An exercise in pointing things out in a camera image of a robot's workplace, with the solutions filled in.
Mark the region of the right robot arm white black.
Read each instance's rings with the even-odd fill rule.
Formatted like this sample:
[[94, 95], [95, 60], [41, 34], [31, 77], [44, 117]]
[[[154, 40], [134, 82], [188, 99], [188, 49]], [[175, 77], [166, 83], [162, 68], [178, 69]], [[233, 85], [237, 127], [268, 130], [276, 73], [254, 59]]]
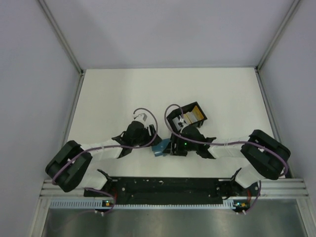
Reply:
[[261, 130], [254, 130], [244, 139], [220, 141], [205, 137], [192, 126], [182, 127], [179, 132], [171, 130], [171, 154], [186, 156], [194, 151], [205, 159], [244, 158], [249, 164], [236, 171], [230, 188], [235, 195], [243, 195], [248, 188], [264, 179], [277, 180], [288, 173], [287, 161], [290, 150]]

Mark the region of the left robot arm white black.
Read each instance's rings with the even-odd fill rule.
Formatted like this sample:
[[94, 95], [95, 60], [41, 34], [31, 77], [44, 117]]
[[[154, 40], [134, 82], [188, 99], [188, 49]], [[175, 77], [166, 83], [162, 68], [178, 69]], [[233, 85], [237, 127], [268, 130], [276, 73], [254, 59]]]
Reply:
[[129, 155], [139, 147], [151, 147], [160, 143], [155, 127], [145, 127], [140, 121], [133, 121], [120, 135], [103, 143], [79, 144], [67, 142], [45, 168], [54, 185], [64, 192], [75, 188], [92, 188], [102, 196], [112, 190], [111, 177], [104, 168], [93, 168], [108, 159], [118, 159]]

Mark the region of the black card tray box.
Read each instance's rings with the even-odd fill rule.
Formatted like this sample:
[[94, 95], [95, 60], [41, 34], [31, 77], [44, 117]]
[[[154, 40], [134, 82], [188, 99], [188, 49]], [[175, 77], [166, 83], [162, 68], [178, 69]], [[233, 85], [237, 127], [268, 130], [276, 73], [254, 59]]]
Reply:
[[186, 125], [192, 125], [195, 128], [200, 128], [207, 120], [207, 116], [198, 102], [193, 102], [182, 106], [181, 109], [176, 107], [176, 109], [172, 110], [166, 116], [166, 119], [173, 131], [180, 132], [180, 130]]

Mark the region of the blue leather card holder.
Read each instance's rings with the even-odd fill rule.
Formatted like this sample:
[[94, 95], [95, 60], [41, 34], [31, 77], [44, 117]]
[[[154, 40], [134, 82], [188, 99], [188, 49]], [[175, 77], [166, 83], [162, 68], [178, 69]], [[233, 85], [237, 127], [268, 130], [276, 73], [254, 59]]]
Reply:
[[152, 152], [154, 153], [155, 157], [164, 157], [167, 154], [164, 153], [164, 150], [167, 148], [170, 139], [163, 139], [160, 143], [155, 146], [152, 146]]

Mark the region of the gold credit card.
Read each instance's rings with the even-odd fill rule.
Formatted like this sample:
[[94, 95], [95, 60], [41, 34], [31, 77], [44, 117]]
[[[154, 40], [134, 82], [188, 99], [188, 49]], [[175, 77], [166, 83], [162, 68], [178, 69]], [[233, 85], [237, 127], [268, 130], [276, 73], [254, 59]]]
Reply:
[[204, 115], [198, 106], [195, 106], [191, 112], [188, 113], [191, 123], [198, 122], [204, 119]]

